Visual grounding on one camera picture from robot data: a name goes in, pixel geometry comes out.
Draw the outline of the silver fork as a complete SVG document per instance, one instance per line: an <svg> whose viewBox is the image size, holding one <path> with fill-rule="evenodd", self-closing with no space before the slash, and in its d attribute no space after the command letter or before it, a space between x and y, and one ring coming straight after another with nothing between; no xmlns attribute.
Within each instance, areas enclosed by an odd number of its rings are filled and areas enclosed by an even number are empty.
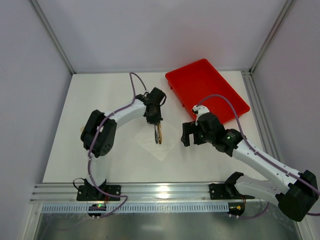
<svg viewBox="0 0 320 240"><path fill-rule="evenodd" d="M159 144L158 125L157 124L154 124L154 139L155 139L155 143Z"/></svg>

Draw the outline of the white paper napkin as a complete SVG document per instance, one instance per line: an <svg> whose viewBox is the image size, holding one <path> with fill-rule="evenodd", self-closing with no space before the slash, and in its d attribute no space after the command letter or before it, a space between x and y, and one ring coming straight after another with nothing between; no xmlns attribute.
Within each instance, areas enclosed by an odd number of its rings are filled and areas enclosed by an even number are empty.
<svg viewBox="0 0 320 240"><path fill-rule="evenodd" d="M176 127L165 120L160 124L160 131L162 135L161 144L156 144L154 128L149 125L143 127L135 135L134 142L157 160L162 161L179 141L179 132Z"/></svg>

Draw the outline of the gold knife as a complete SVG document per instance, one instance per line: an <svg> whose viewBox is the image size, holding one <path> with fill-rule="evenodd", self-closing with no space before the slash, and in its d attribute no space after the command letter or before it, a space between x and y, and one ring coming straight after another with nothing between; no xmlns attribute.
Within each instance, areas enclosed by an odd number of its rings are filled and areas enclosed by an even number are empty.
<svg viewBox="0 0 320 240"><path fill-rule="evenodd" d="M158 125L158 144L161 145L163 141L163 135L161 130L161 124Z"/></svg>

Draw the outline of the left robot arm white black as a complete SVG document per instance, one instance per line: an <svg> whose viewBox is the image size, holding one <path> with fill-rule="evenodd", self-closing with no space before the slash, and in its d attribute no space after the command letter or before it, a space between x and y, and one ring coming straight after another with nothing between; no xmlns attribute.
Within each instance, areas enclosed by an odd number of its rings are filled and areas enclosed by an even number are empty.
<svg viewBox="0 0 320 240"><path fill-rule="evenodd" d="M94 110L81 133L80 140L88 151L88 161L100 164L100 157L107 155L115 141L116 130L126 123L140 117L145 117L146 122L154 125L154 139L156 144L162 143L161 106L166 102L166 94L153 88L134 97L133 102L108 114Z"/></svg>

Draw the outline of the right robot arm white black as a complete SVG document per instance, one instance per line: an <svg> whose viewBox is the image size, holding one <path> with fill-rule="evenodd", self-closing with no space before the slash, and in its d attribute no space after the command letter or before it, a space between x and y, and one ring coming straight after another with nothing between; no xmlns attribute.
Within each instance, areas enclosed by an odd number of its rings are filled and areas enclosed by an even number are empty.
<svg viewBox="0 0 320 240"><path fill-rule="evenodd" d="M217 151L245 163L265 177L266 180L257 180L234 172L223 184L232 198L250 196L264 200L296 222L309 215L319 199L317 178L312 172L300 172L283 165L252 145L240 131L226 129L211 112L182 124L181 141L185 147L190 145L190 135L193 135L195 145L211 144Z"/></svg>

